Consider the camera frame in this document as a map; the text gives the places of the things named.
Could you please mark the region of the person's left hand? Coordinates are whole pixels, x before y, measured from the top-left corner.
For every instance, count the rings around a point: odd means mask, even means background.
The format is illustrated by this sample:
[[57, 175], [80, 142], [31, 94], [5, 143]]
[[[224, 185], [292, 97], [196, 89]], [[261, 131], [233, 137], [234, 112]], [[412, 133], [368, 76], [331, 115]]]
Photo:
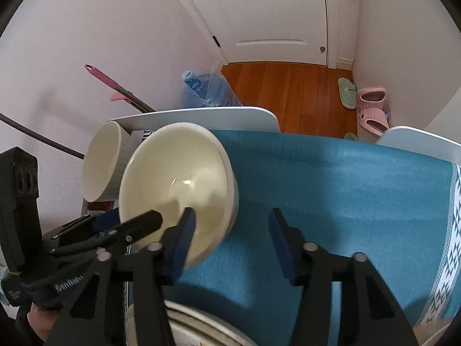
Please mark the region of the person's left hand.
[[27, 313], [27, 320], [34, 333], [42, 341], [46, 341], [56, 324], [59, 314], [60, 311], [44, 310], [36, 304], [32, 304], [29, 313]]

